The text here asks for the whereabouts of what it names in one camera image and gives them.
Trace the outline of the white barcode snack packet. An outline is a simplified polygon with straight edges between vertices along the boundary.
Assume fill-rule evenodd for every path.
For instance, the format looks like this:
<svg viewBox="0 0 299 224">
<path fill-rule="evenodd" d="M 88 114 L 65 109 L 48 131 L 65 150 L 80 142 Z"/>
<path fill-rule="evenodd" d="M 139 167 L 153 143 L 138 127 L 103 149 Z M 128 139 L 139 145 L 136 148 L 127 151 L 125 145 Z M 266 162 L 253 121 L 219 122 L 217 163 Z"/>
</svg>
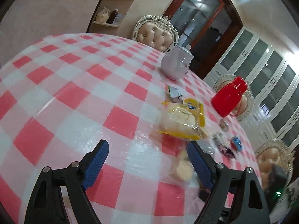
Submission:
<svg viewBox="0 0 299 224">
<path fill-rule="evenodd" d="M 225 146 L 227 144 L 227 139 L 225 135 L 223 135 L 221 132 L 215 133 L 212 136 L 212 140 L 217 146 L 223 145 Z"/>
</svg>

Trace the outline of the cream tufted chair by shelf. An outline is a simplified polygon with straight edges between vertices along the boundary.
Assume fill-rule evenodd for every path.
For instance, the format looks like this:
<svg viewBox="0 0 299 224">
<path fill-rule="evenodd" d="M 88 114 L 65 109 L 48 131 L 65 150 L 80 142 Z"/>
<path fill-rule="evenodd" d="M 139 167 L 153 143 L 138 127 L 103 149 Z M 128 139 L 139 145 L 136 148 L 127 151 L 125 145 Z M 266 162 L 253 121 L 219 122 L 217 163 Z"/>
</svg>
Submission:
<svg viewBox="0 0 299 224">
<path fill-rule="evenodd" d="M 145 15 L 135 25 L 132 40 L 168 53 L 177 45 L 179 34 L 168 16 Z"/>
</svg>

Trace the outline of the red plastic thermos jug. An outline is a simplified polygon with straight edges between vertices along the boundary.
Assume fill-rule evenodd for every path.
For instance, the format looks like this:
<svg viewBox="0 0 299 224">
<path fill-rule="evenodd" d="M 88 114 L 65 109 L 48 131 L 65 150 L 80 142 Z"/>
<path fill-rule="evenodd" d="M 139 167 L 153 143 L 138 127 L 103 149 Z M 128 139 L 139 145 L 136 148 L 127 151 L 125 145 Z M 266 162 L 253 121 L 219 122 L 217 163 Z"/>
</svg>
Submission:
<svg viewBox="0 0 299 224">
<path fill-rule="evenodd" d="M 247 83 L 237 76 L 212 97 L 211 104 L 221 117 L 226 117 L 241 101 L 246 90 Z"/>
</svg>

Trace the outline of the blue cookie snack packet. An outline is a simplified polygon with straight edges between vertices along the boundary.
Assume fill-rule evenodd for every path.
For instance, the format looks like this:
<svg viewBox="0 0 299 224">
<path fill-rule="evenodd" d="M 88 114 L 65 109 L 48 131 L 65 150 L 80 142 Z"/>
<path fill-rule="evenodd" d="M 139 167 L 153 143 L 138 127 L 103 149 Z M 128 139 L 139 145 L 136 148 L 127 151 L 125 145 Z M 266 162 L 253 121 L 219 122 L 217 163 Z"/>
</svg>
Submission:
<svg viewBox="0 0 299 224">
<path fill-rule="evenodd" d="M 231 147 L 238 152 L 242 151 L 242 141 L 239 136 L 233 136 L 230 140 Z"/>
</svg>

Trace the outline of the dark bottle on shelf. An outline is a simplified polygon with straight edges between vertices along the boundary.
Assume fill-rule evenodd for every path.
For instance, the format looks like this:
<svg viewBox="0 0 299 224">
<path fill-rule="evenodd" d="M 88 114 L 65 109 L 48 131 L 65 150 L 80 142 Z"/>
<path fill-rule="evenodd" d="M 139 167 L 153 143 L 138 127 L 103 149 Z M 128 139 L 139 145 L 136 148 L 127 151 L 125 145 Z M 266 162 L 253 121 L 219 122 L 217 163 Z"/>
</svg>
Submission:
<svg viewBox="0 0 299 224">
<path fill-rule="evenodd" d="M 114 10 L 111 12 L 111 14 L 110 14 L 108 20 L 106 21 L 106 23 L 107 23 L 107 24 L 113 24 L 113 22 L 114 22 L 114 20 L 115 20 L 115 18 L 116 18 L 116 16 L 117 16 L 117 14 L 118 14 L 118 9 L 114 9 Z"/>
</svg>

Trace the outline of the green white wrapper near teapot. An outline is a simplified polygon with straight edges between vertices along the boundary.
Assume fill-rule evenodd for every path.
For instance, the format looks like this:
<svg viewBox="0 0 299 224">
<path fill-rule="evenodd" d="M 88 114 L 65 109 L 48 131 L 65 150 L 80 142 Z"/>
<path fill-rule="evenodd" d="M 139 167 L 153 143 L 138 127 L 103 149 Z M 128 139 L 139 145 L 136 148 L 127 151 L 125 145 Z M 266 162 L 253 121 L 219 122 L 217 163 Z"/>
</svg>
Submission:
<svg viewBox="0 0 299 224">
<path fill-rule="evenodd" d="M 182 103 L 183 102 L 183 95 L 182 93 L 178 90 L 178 88 L 167 85 L 167 91 L 169 98 L 171 99 L 172 102 L 174 103 Z"/>
</svg>

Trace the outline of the black pink snack packet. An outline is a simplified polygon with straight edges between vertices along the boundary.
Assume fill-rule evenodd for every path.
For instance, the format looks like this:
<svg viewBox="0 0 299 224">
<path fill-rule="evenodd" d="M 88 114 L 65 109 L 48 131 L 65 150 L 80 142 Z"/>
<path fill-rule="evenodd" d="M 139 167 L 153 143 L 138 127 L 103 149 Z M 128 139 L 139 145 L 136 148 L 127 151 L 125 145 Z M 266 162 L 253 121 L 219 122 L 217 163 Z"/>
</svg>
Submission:
<svg viewBox="0 0 299 224">
<path fill-rule="evenodd" d="M 230 159 L 235 159 L 235 154 L 234 152 L 228 148 L 225 145 L 219 145 L 218 146 L 219 151 L 226 157 L 229 157 Z"/>
</svg>

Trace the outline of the cream tufted chair behind jug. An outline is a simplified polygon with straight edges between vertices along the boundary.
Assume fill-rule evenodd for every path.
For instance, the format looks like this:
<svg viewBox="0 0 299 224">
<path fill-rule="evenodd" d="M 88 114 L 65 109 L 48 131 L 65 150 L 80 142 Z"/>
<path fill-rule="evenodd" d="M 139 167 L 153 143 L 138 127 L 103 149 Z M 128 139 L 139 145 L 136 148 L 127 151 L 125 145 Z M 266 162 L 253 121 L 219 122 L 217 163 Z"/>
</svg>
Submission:
<svg viewBox="0 0 299 224">
<path fill-rule="evenodd" d="M 229 84 L 231 81 L 235 79 L 235 75 L 226 74 L 217 80 L 215 85 L 213 86 L 213 90 L 217 93 L 221 88 L 225 85 Z M 236 108 L 231 112 L 231 116 L 236 117 L 239 121 L 245 119 L 254 106 L 254 96 L 250 89 L 250 86 L 247 86 L 247 90 L 243 93 L 242 98 Z"/>
</svg>

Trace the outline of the small bread bun packet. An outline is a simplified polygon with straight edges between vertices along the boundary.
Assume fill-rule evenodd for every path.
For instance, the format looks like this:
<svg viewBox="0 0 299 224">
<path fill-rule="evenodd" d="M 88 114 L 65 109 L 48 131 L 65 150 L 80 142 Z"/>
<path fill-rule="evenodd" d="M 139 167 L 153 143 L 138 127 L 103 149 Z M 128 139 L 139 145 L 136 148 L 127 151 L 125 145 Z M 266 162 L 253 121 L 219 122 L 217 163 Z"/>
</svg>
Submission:
<svg viewBox="0 0 299 224">
<path fill-rule="evenodd" d="M 172 163 L 170 174 L 178 181 L 190 181 L 194 168 L 189 161 L 186 149 L 181 150 Z"/>
</svg>

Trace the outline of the cream tufted chair at right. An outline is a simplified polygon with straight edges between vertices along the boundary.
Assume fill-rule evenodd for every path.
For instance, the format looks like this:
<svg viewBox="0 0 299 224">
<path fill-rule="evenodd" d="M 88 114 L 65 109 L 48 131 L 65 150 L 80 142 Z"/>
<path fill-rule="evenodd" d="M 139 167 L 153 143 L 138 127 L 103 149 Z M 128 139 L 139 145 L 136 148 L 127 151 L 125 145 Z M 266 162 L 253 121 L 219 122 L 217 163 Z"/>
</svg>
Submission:
<svg viewBox="0 0 299 224">
<path fill-rule="evenodd" d="M 287 186 L 293 174 L 293 161 L 295 152 L 279 139 L 272 139 L 260 146 L 256 152 L 259 171 L 261 173 L 262 187 L 265 191 L 269 186 L 272 165 L 277 165 L 283 169 L 287 175 Z"/>
</svg>

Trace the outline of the yellow bread bag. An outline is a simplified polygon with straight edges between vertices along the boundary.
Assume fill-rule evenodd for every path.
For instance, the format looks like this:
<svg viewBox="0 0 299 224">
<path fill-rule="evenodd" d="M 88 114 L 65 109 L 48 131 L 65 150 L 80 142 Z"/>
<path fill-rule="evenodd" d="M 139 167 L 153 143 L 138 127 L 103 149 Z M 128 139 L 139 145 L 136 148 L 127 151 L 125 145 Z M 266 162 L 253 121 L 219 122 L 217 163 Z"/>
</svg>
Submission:
<svg viewBox="0 0 299 224">
<path fill-rule="evenodd" d="M 181 104 L 165 101 L 159 122 L 158 132 L 180 138 L 196 141 L 205 126 L 204 105 L 197 100 L 188 98 Z"/>
</svg>

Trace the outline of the white glass door cabinet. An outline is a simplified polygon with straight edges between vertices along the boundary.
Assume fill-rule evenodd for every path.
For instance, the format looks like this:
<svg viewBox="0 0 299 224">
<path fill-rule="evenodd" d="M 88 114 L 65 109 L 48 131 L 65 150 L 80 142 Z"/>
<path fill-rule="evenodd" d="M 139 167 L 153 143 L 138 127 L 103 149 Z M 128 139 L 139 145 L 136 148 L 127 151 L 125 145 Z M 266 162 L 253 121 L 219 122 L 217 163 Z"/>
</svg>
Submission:
<svg viewBox="0 0 299 224">
<path fill-rule="evenodd" d="M 253 148 L 271 139 L 291 150 L 298 145 L 298 66 L 251 31 L 242 28 L 204 78 L 215 86 L 227 74 L 244 78 L 253 94 L 252 108 L 241 116 Z"/>
</svg>

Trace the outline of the white ceramic teapot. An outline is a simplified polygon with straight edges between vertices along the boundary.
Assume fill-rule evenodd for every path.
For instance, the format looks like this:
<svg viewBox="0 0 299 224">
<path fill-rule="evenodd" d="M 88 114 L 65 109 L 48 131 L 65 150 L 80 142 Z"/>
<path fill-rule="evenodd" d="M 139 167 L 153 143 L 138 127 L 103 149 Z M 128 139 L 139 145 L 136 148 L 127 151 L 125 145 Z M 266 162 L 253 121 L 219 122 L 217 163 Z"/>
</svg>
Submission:
<svg viewBox="0 0 299 224">
<path fill-rule="evenodd" d="M 189 71 L 193 55 L 191 45 L 174 46 L 162 59 L 161 71 L 172 80 L 180 80 Z"/>
</svg>

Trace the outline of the wooden corner shelf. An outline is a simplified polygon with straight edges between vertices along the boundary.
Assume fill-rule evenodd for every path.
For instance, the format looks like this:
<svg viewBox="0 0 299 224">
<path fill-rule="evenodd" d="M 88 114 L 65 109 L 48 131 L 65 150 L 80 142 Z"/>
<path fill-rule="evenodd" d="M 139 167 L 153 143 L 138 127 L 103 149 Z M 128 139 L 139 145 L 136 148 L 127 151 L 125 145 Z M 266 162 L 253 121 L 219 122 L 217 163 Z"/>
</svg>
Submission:
<svg viewBox="0 0 299 224">
<path fill-rule="evenodd" d="M 135 0 L 99 0 L 96 9 L 92 15 L 90 23 L 87 28 L 87 33 L 104 33 L 117 35 L 121 26 L 123 18 L 129 11 L 129 8 Z M 107 24 L 96 21 L 97 14 L 103 9 L 107 8 L 112 12 L 114 9 L 118 9 L 120 15 L 119 22 L 113 22 L 113 24 Z"/>
</svg>

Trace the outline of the dark wood glass door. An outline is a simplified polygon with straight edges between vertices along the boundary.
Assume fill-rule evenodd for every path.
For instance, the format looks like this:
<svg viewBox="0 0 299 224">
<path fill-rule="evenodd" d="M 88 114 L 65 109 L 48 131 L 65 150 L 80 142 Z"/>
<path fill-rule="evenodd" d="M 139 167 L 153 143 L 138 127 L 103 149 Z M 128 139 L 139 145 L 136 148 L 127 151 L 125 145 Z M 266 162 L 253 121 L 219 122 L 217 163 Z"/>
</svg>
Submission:
<svg viewBox="0 0 299 224">
<path fill-rule="evenodd" d="M 173 0 L 164 15 L 178 31 L 178 45 L 191 45 L 190 70 L 199 78 L 207 76 L 243 26 L 233 0 Z"/>
</svg>

